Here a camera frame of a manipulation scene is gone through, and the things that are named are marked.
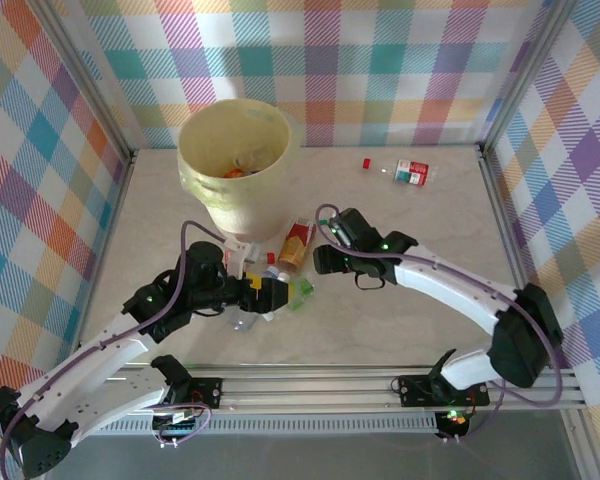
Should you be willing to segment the aluminium frame post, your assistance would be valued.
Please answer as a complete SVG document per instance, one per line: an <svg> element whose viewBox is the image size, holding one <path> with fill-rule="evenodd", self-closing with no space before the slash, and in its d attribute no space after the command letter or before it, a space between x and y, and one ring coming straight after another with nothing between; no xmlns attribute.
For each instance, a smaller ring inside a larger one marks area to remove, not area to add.
<svg viewBox="0 0 600 480"><path fill-rule="evenodd" d="M540 33L521 61L517 76L496 112L486 136L476 143L476 149L483 158L495 149L577 2L578 0L552 0Z"/></svg>
<svg viewBox="0 0 600 480"><path fill-rule="evenodd" d="M107 105L101 90L97 86L79 49L75 46L69 31L65 28L60 15L52 5L52 1L26 0L26 2L39 20L42 28L49 35L66 69L92 108L95 117L101 123L107 138L113 144L114 150L127 164L132 164L135 149L126 141L122 129L116 122L113 112Z"/></svg>

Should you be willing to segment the red gold label bottle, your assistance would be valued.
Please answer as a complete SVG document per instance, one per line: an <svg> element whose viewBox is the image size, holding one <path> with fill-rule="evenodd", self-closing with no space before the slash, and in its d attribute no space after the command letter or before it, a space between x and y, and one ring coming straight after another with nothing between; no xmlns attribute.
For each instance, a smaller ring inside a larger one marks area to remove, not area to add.
<svg viewBox="0 0 600 480"><path fill-rule="evenodd" d="M296 271L303 266L315 231L312 220L297 218L292 223L278 255L278 264L284 270Z"/></svg>

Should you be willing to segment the red teal label clear bottle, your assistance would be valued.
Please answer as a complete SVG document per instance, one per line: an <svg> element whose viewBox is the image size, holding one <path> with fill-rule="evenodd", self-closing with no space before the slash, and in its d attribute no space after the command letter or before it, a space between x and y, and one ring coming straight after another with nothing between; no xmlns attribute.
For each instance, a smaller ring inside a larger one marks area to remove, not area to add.
<svg viewBox="0 0 600 480"><path fill-rule="evenodd" d="M398 159L389 166L382 166L380 172L394 183L423 187L430 184L437 174L438 167L428 163Z"/></svg>

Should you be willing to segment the black controller board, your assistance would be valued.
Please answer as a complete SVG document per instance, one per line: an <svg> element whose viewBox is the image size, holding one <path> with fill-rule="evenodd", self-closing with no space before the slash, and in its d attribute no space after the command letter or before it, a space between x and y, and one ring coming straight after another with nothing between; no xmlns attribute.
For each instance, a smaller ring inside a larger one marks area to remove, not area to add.
<svg viewBox="0 0 600 480"><path fill-rule="evenodd" d="M449 410L435 414L435 435L446 441L463 437L468 434L473 414L470 411Z"/></svg>
<svg viewBox="0 0 600 480"><path fill-rule="evenodd" d="M168 415L152 417L151 429L156 438L165 441L179 440L202 424L204 410L200 408L172 411Z"/></svg>

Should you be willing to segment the aluminium table edge rail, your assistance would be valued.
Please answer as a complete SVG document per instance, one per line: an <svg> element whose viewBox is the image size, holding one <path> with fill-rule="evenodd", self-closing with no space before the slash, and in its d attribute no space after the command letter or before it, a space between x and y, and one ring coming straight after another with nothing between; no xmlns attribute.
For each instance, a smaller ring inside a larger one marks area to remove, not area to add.
<svg viewBox="0 0 600 480"><path fill-rule="evenodd" d="M514 285L522 287L527 282L528 275L524 269L501 189L497 185L493 162L482 144L478 143L475 149ZM560 407L558 412L568 439L568 451L573 456L579 477L582 480L600 480L600 442L593 430L591 415L585 407L586 405L580 402L576 405Z"/></svg>
<svg viewBox="0 0 600 480"><path fill-rule="evenodd" d="M80 312L78 323L76 324L75 330L73 332L72 341L69 347L70 353L76 352L82 345L84 330L86 328L90 311L92 309L94 296L104 270L106 258L110 250L110 244L114 237L114 232L117 226L117 222L119 220L120 212L124 204L124 200L127 195L130 181L134 172L135 164L140 152L140 149L134 149L131 152L130 158L123 167L122 174L120 177L120 183L118 184L117 189L114 191L115 196L113 197L113 204L110 208L109 218L107 220L106 228L102 237L100 253L96 259L93 270L93 278L90 280L89 287L86 290L85 302Z"/></svg>

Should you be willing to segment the green label clear bottle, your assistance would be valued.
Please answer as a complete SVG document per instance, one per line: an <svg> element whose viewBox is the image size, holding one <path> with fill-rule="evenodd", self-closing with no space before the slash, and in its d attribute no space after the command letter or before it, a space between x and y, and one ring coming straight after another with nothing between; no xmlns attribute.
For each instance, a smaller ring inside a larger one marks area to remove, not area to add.
<svg viewBox="0 0 600 480"><path fill-rule="evenodd" d="M300 307L315 293L313 284L305 277L286 280L289 286L288 302L280 309L262 314L262 318L271 322L295 314Z"/></svg>

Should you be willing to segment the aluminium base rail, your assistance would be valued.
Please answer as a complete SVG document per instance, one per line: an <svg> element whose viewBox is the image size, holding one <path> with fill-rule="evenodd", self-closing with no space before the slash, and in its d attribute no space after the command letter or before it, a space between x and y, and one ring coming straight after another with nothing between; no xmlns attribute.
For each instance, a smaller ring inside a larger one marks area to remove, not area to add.
<svg viewBox="0 0 600 480"><path fill-rule="evenodd" d="M400 410L390 388L398 375L426 374L430 366L404 365L187 365L192 377L223 379L219 413L377 413ZM554 409L585 408L572 370L562 370L563 390ZM513 391L534 401L549 400L556 378L545 370L534 386Z"/></svg>

